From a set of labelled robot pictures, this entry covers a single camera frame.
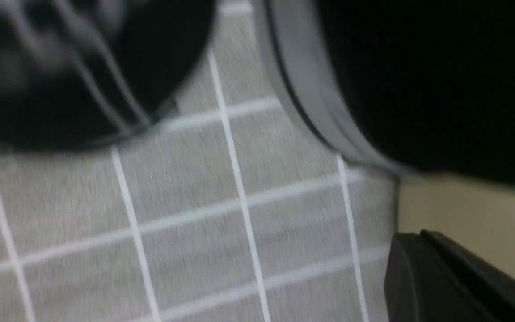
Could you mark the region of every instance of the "black plastic object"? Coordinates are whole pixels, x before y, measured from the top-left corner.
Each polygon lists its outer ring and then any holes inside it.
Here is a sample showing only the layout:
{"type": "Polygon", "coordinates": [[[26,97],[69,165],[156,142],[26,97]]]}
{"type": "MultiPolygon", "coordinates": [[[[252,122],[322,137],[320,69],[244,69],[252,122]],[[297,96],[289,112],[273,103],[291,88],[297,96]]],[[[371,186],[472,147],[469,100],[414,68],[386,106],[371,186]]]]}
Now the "black plastic object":
{"type": "Polygon", "coordinates": [[[515,184],[515,0],[317,0],[341,93],[381,153],[515,184]]]}
{"type": "Polygon", "coordinates": [[[384,293],[391,322],[515,322],[515,280],[440,233],[395,234],[384,293]]]}
{"type": "MultiPolygon", "coordinates": [[[[79,0],[75,5],[90,2],[79,0]]],[[[48,6],[49,2],[37,4],[48,6]]],[[[29,10],[39,24],[53,21],[47,19],[47,13],[52,11],[37,7],[29,10]]],[[[120,34],[110,43],[131,91],[154,122],[174,107],[172,94],[201,57],[214,10],[215,0],[150,0],[130,13],[120,34]]],[[[10,27],[0,23],[0,44],[9,41],[15,41],[19,47],[10,27]]],[[[104,62],[96,57],[86,63],[112,105],[124,106],[126,103],[104,62]]],[[[127,120],[135,119],[127,109],[121,108],[119,112],[127,120]]],[[[133,131],[145,128],[136,126],[133,131]]],[[[123,139],[117,132],[75,72],[43,79],[21,92],[0,95],[0,143],[14,149],[90,148],[123,139]]]]}

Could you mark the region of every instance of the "black round object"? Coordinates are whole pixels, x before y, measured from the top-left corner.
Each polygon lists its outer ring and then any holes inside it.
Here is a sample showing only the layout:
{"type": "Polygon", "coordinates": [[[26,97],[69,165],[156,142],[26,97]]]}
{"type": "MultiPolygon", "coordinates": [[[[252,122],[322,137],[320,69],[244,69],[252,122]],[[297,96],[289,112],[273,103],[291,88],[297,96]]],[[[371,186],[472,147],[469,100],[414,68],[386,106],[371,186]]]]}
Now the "black round object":
{"type": "MultiPolygon", "coordinates": [[[[113,55],[131,91],[155,122],[172,107],[172,94],[202,55],[212,26],[214,0],[150,0],[125,20],[113,55]]],[[[2,42],[15,41],[1,37],[2,42]]],[[[126,120],[139,126],[100,57],[86,61],[97,83],[126,120]]],[[[0,94],[0,142],[14,149],[58,151],[121,139],[75,71],[41,79],[19,92],[0,94]]]]}

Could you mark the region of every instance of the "gray tile floor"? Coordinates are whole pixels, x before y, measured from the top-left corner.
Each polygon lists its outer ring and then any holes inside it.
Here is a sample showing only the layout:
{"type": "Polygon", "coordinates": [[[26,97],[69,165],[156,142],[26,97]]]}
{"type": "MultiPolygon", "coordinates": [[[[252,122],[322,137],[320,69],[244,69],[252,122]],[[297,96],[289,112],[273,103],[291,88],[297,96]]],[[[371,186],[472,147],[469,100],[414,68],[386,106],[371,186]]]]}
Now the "gray tile floor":
{"type": "Polygon", "coordinates": [[[0,163],[0,322],[387,320],[394,183],[294,129],[231,4],[180,116],[0,163]]]}

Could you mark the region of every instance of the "beige wall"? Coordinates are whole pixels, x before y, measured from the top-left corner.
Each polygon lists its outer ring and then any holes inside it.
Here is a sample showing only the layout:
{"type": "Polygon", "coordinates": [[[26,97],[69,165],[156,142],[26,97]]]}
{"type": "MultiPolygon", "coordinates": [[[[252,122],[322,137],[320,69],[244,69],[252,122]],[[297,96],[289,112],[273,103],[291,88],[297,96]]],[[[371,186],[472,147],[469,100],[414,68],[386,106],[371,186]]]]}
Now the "beige wall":
{"type": "Polygon", "coordinates": [[[455,177],[406,181],[399,231],[437,230],[515,277],[515,189],[455,177]]]}

